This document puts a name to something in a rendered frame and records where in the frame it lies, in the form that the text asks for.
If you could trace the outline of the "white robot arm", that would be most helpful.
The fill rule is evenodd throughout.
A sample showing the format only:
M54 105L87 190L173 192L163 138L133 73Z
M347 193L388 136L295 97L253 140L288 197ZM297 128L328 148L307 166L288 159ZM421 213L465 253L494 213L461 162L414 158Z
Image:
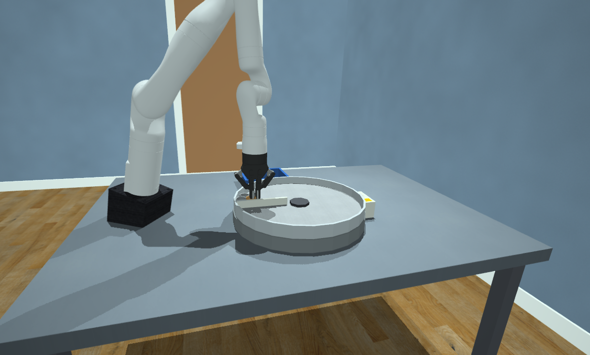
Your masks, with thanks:
M251 155L267 152L266 118L257 106L269 103L272 84L263 59L257 0L205 0L178 27L156 72L132 91L124 192L150 196L159 191L165 114L234 12L239 67L250 78L236 92L243 120L243 140L237 149Z

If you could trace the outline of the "blue open crate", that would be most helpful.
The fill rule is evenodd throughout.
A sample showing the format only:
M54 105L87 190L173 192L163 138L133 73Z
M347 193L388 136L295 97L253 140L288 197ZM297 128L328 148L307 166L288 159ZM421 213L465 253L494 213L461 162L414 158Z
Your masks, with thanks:
M274 178L276 177L283 177L283 176L288 176L281 168L269 168L270 170L273 170L273 172L275 172L275 176L273 176ZM246 182L246 184L249 184L249 179L246 178L246 176L242 173L243 177L242 179ZM267 175L265 174L265 176L263 176L262 179L265 179Z

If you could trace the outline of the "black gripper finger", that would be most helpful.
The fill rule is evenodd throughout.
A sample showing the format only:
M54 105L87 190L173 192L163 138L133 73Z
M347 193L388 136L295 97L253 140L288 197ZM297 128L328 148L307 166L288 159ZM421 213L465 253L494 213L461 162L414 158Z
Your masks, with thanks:
M249 189L249 197L250 199L254 199L255 198L255 191L254 191L254 173L253 170L249 170L249 184L246 184L246 182L242 179L243 175L242 175L242 171L238 171L238 172L234 172L235 178L238 179L238 181L240 182L240 184L245 188L245 189Z
M256 199L260 199L260 190L262 188L266 188L266 186L270 183L270 181L273 179L273 176L275 176L275 172L273 172L273 170L268 170L266 173L266 177L265 179L262 181L262 170L259 169L257 170L257 179L256 179Z

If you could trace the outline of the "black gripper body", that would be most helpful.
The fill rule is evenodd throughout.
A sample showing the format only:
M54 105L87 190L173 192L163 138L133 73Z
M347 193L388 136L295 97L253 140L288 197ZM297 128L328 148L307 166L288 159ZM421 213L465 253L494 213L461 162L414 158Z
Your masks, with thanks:
M242 152L243 164L241 171L249 179L249 170L253 170L254 180L257 179L257 170L262 170L262 178L269 170L267 165L267 152L265 154L251 155Z

